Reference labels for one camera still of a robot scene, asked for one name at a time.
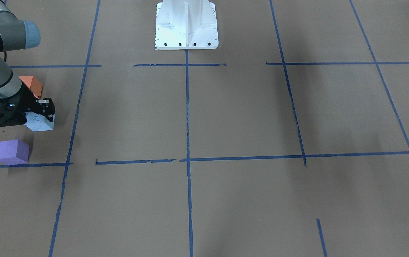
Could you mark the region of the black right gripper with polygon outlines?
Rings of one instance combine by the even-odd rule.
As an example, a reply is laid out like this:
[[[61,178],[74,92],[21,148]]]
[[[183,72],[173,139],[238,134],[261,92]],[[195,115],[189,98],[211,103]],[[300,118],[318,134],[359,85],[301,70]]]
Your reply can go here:
[[[27,112],[55,115],[55,105],[51,98],[38,100],[26,85],[22,85],[13,96],[0,98],[0,127],[25,124]]]

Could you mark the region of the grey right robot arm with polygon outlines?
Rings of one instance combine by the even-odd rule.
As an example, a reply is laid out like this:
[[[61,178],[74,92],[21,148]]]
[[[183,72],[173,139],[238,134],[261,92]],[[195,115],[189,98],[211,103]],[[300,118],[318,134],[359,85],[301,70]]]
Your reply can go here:
[[[39,46],[35,23],[18,19],[0,0],[0,53]],[[55,106],[51,98],[40,99],[33,85],[25,83],[0,57],[0,127],[25,125],[33,132],[54,129]]]

